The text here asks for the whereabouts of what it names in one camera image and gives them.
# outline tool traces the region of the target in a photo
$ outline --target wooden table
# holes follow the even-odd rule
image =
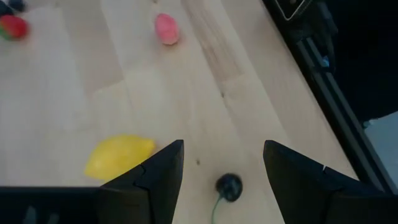
[[[216,179],[243,178],[216,223],[283,223],[262,161],[266,139],[355,177],[258,0],[32,0],[22,42],[0,41],[0,184],[99,185],[96,143],[139,134],[185,141],[174,223],[209,223]],[[157,13],[176,18],[161,45]]]

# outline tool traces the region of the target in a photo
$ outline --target pink fruit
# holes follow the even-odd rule
[[[155,20],[155,31],[163,44],[175,44],[180,38],[176,21],[173,17],[164,13],[157,15]]]

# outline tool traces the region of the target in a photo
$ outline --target yellow lemon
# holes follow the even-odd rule
[[[135,135],[119,135],[101,141],[87,162],[89,177],[112,180],[150,157],[155,149],[151,139]]]

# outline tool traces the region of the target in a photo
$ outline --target wood grain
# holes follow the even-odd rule
[[[355,176],[259,1],[32,4],[30,37],[0,40],[1,185],[100,185],[85,162],[121,133],[153,138],[157,150],[184,139],[174,223],[208,223],[225,172],[243,178],[244,192],[220,205],[217,223],[283,223],[266,139]],[[178,22],[177,45],[156,39],[159,12]]]

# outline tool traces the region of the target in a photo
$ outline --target green wire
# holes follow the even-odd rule
[[[211,224],[216,224],[216,220],[214,219],[214,217],[215,217],[215,213],[216,213],[216,208],[217,208],[218,202],[220,202],[221,199],[223,199],[223,198],[222,198],[222,196],[220,195],[220,196],[218,197],[218,199],[217,199],[216,204],[215,204],[214,207],[213,207],[213,211],[211,212]]]

